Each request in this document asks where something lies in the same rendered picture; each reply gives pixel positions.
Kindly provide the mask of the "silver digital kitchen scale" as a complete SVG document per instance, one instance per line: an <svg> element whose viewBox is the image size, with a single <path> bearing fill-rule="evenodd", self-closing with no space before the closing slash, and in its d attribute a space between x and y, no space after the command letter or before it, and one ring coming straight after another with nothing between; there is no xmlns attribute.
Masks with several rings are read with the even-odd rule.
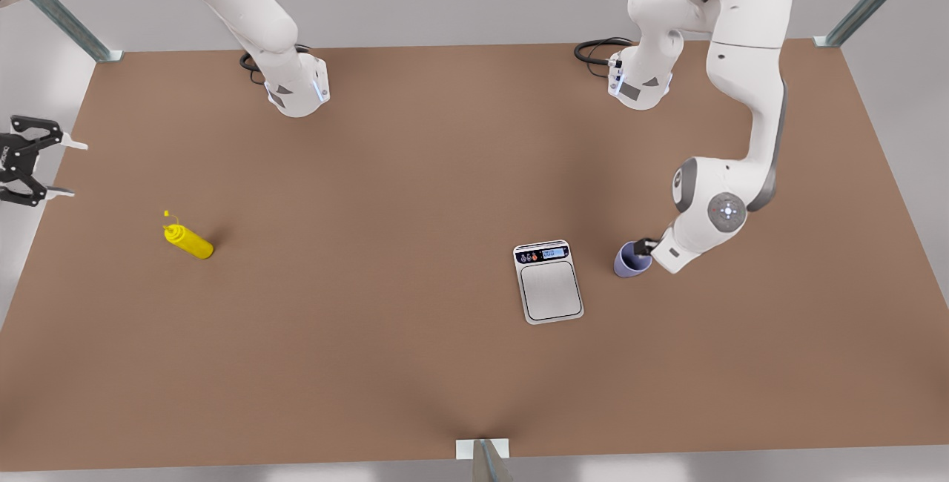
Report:
<svg viewBox="0 0 949 482"><path fill-rule="evenodd" d="M519 245L512 255L528 323L539 326L583 316L583 300L567 241Z"/></svg>

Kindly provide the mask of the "yellow sauce squeeze bottle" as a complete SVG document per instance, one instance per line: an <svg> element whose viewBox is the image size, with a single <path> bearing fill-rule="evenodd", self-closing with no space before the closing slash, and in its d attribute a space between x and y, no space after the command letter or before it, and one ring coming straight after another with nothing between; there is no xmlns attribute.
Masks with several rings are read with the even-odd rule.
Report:
<svg viewBox="0 0 949 482"><path fill-rule="evenodd" d="M180 224L179 218L173 216L175 222L170 225L164 225L164 238L177 248L187 252L197 259L207 259L214 254L214 246L191 231L186 226Z"/></svg>

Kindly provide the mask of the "blue-purple cup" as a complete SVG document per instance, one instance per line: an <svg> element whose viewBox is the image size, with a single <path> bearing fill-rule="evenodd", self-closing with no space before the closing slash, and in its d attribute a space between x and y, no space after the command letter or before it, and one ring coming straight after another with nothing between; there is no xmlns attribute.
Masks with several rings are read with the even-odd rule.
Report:
<svg viewBox="0 0 949 482"><path fill-rule="evenodd" d="M637 256L633 253L633 243L627 242L621 246L614 263L613 270L621 278L632 278L645 272L653 263L652 256Z"/></svg>

